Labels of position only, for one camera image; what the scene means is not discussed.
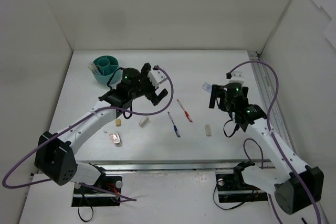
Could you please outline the eraser block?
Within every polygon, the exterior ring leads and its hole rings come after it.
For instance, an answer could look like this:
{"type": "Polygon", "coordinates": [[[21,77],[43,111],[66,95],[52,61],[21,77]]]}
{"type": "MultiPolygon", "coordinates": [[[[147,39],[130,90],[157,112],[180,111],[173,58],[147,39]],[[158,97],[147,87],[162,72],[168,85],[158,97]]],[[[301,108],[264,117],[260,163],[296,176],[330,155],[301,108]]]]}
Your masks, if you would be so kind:
{"type": "Polygon", "coordinates": [[[149,117],[146,116],[142,120],[139,121],[139,127],[143,128],[149,123],[149,117]]]}

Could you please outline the red gel pen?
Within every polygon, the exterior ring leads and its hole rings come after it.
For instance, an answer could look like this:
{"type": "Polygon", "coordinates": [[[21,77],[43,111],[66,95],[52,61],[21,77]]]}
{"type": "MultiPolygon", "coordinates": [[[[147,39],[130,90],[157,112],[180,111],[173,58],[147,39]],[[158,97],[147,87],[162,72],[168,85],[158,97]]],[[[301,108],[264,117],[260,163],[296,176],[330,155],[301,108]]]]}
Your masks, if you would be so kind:
{"type": "Polygon", "coordinates": [[[186,111],[186,109],[183,107],[182,103],[180,102],[179,99],[177,99],[178,104],[180,105],[181,109],[183,110],[186,118],[188,119],[189,122],[193,122],[193,120],[191,119],[190,115],[188,114],[188,112],[186,111]]]}

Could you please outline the dark blue gel pen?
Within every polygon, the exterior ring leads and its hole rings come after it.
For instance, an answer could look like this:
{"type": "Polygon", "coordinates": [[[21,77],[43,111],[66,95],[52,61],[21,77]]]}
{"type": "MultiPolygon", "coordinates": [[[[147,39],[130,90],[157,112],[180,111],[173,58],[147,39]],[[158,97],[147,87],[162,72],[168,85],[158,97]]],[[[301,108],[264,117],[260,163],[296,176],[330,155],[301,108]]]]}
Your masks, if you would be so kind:
{"type": "Polygon", "coordinates": [[[175,122],[173,121],[173,118],[172,118],[170,112],[168,111],[167,114],[168,114],[168,116],[169,116],[169,118],[170,118],[170,120],[171,120],[171,122],[173,124],[174,132],[175,132],[176,136],[177,137],[181,137],[181,135],[180,135],[180,133],[179,133],[179,131],[177,129],[177,126],[176,126],[175,122]]]}

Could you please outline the small tan eraser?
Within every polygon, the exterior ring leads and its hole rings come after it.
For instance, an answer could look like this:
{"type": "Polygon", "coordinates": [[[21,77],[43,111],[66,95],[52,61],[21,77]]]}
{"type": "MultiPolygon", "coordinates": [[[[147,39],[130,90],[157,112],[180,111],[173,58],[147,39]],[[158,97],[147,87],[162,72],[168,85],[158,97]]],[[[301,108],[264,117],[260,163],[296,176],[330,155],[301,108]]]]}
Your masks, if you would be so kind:
{"type": "Polygon", "coordinates": [[[120,119],[116,119],[115,120],[115,124],[117,127],[121,126],[121,120],[120,119]]]}

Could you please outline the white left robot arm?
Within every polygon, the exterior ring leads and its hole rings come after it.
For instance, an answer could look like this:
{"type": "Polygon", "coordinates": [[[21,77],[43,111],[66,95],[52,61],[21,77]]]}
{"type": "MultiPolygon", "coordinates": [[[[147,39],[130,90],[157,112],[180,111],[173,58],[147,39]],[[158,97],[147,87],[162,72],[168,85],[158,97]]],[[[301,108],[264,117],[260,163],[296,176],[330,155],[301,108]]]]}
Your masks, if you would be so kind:
{"type": "Polygon", "coordinates": [[[99,192],[105,186],[105,169],[93,164],[76,161],[75,155],[84,143],[106,124],[125,113],[135,115],[132,102],[145,97],[154,106],[167,95],[163,89],[156,93],[159,85],[170,81],[170,77],[159,66],[145,63],[141,70],[125,68],[121,81],[111,87],[79,121],[59,133],[43,133],[38,141],[34,165],[57,185],[68,182],[86,184],[92,192],[99,192]]]}

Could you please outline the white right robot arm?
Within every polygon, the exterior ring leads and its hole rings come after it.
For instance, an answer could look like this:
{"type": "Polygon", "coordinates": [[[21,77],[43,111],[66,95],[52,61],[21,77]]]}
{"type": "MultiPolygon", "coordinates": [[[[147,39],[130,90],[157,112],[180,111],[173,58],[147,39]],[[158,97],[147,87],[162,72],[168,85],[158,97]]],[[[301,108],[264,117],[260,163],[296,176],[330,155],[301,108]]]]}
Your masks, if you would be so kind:
{"type": "Polygon", "coordinates": [[[268,174],[254,162],[245,161],[234,167],[233,184],[238,188],[251,185],[272,194],[278,206],[289,215],[318,202],[322,196],[322,170],[311,168],[292,151],[273,130],[263,109],[249,103],[247,93],[248,87],[239,82],[214,84],[209,108],[218,107],[228,113],[235,128],[242,129],[260,145],[277,174],[268,174]]]}

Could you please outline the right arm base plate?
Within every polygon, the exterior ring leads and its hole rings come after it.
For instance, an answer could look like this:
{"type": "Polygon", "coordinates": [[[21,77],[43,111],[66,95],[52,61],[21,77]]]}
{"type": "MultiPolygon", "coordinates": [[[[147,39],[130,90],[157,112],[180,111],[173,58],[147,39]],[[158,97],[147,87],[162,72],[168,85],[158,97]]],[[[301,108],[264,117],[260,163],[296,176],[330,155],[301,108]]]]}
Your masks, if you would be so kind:
{"type": "Polygon", "coordinates": [[[268,201],[267,193],[251,186],[238,186],[234,181],[232,168],[215,169],[214,200],[219,204],[236,204],[248,202],[268,201]]]}

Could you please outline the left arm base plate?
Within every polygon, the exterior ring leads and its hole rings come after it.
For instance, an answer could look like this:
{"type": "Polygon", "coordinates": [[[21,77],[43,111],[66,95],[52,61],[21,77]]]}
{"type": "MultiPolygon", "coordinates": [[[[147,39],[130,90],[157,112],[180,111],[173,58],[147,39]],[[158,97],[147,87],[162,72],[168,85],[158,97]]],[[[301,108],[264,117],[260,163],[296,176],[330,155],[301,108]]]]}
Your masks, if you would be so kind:
{"type": "MultiPolygon", "coordinates": [[[[121,193],[122,176],[107,176],[99,187],[113,193],[121,193]]],[[[120,206],[120,197],[107,194],[96,189],[80,186],[74,187],[72,194],[72,207],[116,207],[120,206]]]]}

